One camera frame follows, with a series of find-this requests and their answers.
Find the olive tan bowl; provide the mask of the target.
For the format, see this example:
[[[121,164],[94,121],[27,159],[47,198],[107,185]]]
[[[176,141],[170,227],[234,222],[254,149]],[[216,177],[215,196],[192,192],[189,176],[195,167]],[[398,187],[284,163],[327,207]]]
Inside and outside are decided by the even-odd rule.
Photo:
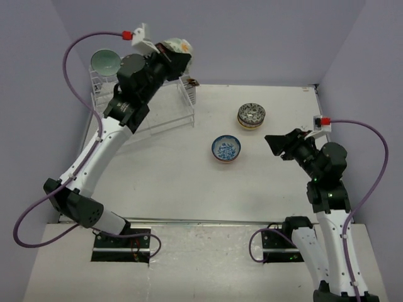
[[[190,45],[190,43],[182,38],[170,38],[168,40],[164,40],[162,42],[164,46],[166,46],[168,49],[173,50],[175,52],[182,52],[182,53],[190,53],[192,55],[191,62],[188,66],[188,69],[186,70],[188,74],[190,66],[193,62],[193,47]]]

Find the yellow teal patterned bowl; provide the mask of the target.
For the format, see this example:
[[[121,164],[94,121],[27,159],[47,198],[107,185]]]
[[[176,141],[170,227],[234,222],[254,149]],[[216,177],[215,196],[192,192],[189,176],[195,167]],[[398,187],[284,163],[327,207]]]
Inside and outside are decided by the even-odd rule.
[[[259,129],[259,128],[262,126],[262,123],[261,123],[261,124],[258,124],[258,125],[247,125],[247,124],[241,123],[240,121],[238,121],[238,124],[240,124],[240,126],[241,126],[243,129],[247,130],[247,131],[257,130],[257,129]]]

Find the grey floral bowl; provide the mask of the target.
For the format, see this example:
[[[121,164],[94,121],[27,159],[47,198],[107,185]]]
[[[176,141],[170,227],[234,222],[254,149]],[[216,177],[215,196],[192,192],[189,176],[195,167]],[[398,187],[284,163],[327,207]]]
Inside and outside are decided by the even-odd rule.
[[[238,110],[238,117],[247,123],[258,123],[265,119],[265,109],[257,103],[243,104]]]

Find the dark navy bowl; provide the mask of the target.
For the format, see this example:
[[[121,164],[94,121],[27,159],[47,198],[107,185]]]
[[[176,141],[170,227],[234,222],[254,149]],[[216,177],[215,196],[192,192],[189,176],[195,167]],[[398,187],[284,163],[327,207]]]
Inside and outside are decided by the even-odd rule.
[[[228,160],[239,156],[241,143],[233,135],[221,135],[212,142],[211,151],[214,157]]]

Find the orange floral bowl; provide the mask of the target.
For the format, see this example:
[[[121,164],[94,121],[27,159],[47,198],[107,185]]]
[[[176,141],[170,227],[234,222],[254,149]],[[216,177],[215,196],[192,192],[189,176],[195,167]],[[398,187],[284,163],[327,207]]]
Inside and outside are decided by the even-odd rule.
[[[231,163],[235,162],[236,160],[237,160],[237,157],[234,157],[234,158],[231,158],[228,160],[215,157],[215,161],[220,164],[231,164]]]

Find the dark green bowl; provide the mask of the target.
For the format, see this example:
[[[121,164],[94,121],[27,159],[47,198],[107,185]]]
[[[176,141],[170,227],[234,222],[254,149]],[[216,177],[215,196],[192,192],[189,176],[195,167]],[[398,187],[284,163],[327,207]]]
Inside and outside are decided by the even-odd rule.
[[[93,53],[90,65],[91,68],[101,76],[113,76],[115,75],[121,64],[120,56],[108,49],[101,49]]]

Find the blue triangle pattern bowl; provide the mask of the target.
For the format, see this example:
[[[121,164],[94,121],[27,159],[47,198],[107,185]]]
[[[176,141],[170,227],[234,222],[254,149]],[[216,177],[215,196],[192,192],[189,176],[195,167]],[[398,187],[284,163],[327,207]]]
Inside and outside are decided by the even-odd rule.
[[[262,121],[260,121],[260,122],[258,122],[258,123],[247,123],[246,121],[244,121],[244,120],[242,120],[242,119],[240,119],[240,118],[238,118],[237,119],[237,121],[240,121],[241,123],[243,123],[243,124],[247,124],[247,125],[258,125],[258,124],[263,124],[263,120]]]

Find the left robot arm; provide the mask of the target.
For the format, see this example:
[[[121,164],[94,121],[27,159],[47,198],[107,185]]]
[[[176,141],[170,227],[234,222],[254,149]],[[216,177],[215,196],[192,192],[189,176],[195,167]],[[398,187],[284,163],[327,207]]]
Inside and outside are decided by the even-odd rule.
[[[187,73],[192,52],[186,40],[173,38],[156,44],[156,50],[147,55],[135,53],[124,57],[98,131],[71,168],[58,180],[47,179],[43,186],[59,213],[84,228],[107,233],[117,247],[130,242],[129,222],[91,196],[116,152],[149,113],[148,103],[158,89],[166,81],[175,81]]]

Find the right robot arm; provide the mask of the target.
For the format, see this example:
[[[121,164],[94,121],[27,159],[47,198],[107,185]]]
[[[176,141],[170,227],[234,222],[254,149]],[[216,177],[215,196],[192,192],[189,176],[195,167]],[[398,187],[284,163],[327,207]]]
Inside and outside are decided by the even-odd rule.
[[[294,129],[286,135],[264,138],[275,156],[294,160],[310,177],[307,199],[319,222],[325,247],[304,216],[285,218],[281,241],[298,248],[314,284],[314,301],[379,301],[361,274],[351,234],[351,205],[341,180],[347,151],[327,142],[317,148],[309,131]]]

